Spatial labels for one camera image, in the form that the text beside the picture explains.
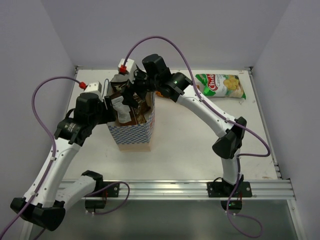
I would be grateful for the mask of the brown kettle chips bag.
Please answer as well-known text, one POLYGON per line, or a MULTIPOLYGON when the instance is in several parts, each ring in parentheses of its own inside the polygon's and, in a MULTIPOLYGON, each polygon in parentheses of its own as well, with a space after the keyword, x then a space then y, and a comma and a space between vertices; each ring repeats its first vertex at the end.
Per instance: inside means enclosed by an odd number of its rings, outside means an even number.
POLYGON ((111 100, 112 106, 117 112, 117 117, 120 124, 126 124, 131 121, 130 107, 128 105, 124 105, 123 100, 123 96, 119 96, 111 100))
POLYGON ((130 106, 131 121, 128 123, 119 123, 121 126, 131 126, 145 124, 147 122, 145 115, 151 110, 151 107, 146 103, 146 107, 134 108, 130 106))

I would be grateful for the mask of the blue checkered paper bag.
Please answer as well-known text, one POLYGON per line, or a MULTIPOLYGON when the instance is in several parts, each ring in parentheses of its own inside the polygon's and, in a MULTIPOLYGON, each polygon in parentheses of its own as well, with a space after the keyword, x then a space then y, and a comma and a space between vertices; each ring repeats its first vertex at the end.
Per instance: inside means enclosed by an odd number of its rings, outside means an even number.
MULTIPOLYGON (((127 77, 115 74, 108 84, 108 96, 112 99, 120 97, 120 91, 127 83, 127 77)), ((151 110, 145 115, 146 123, 121 126, 118 114, 115 111, 116 120, 107 124, 110 134, 120 151, 123 152, 149 152, 155 125, 155 96, 148 92, 145 98, 151 110)))

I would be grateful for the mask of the green chips bag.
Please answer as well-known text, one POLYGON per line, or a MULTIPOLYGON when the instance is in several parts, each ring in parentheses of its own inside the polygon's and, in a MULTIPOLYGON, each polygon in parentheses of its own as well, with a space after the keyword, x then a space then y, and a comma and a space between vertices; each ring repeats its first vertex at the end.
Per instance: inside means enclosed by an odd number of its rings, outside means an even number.
POLYGON ((238 75, 201 73, 195 77, 203 84, 206 97, 247 98, 238 75))

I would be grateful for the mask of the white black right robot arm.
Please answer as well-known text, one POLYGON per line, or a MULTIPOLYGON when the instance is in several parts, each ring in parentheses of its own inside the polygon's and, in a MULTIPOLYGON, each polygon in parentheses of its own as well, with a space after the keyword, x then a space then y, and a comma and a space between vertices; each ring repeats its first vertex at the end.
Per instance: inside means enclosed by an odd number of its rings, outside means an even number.
POLYGON ((123 103, 136 108, 138 104, 133 99, 134 94, 144 98, 148 92, 158 91, 197 115, 218 137, 212 150, 221 158, 224 181, 222 189, 227 196, 235 196, 241 190, 239 180, 242 175, 237 155, 242 147, 247 121, 243 117, 234 118, 219 109, 195 90, 195 84, 185 74, 172 73, 158 54, 145 57, 142 64, 144 70, 132 59, 122 59, 118 64, 118 72, 128 77, 121 91, 123 103))

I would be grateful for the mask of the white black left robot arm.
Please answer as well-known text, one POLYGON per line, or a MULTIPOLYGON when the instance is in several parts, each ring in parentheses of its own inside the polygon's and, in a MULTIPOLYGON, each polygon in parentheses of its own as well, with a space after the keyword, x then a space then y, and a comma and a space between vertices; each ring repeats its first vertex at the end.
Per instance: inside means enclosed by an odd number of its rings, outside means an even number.
POLYGON ((96 93, 81 93, 72 111, 54 133, 54 143, 33 185, 23 197, 13 198, 10 208, 23 220, 45 230, 55 231, 67 210, 86 195, 103 193, 103 176, 86 170, 80 178, 65 190, 59 186, 72 159, 79 152, 97 125, 116 119, 111 98, 100 98, 96 93))

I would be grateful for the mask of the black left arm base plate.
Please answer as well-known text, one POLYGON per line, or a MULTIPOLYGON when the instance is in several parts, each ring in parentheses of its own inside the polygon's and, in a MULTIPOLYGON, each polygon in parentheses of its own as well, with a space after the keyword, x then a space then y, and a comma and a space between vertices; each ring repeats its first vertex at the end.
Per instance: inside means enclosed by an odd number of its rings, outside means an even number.
POLYGON ((108 198, 117 198, 119 196, 119 188, 120 183, 117 181, 102 181, 92 193, 84 197, 85 210, 90 213, 103 210, 107 205, 108 198))

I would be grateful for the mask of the aluminium mounting rail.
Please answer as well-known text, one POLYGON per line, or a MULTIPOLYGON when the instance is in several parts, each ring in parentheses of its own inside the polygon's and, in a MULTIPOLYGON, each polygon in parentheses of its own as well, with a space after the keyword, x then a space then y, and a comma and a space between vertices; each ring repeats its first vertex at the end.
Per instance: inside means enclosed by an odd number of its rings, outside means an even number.
MULTIPOLYGON (((206 180, 125 180, 130 187, 129 200, 227 200, 209 197, 206 180)), ((290 180, 250 180, 252 197, 242 200, 294 200, 290 180)))

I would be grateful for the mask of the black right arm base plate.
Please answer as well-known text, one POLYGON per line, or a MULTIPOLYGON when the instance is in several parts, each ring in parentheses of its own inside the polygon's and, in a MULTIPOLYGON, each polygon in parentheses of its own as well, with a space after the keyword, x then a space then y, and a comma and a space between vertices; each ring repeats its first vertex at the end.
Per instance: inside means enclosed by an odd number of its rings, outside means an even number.
POLYGON ((231 199, 230 202, 227 203, 227 200, 235 186, 236 185, 227 183, 221 177, 217 177, 215 180, 206 183, 208 197, 226 198, 226 200, 220 201, 221 207, 225 211, 228 207, 229 213, 236 215, 239 214, 243 208, 243 198, 251 198, 253 194, 250 183, 248 181, 244 181, 244 177, 241 176, 238 187, 231 197, 234 198, 234 200, 231 199))

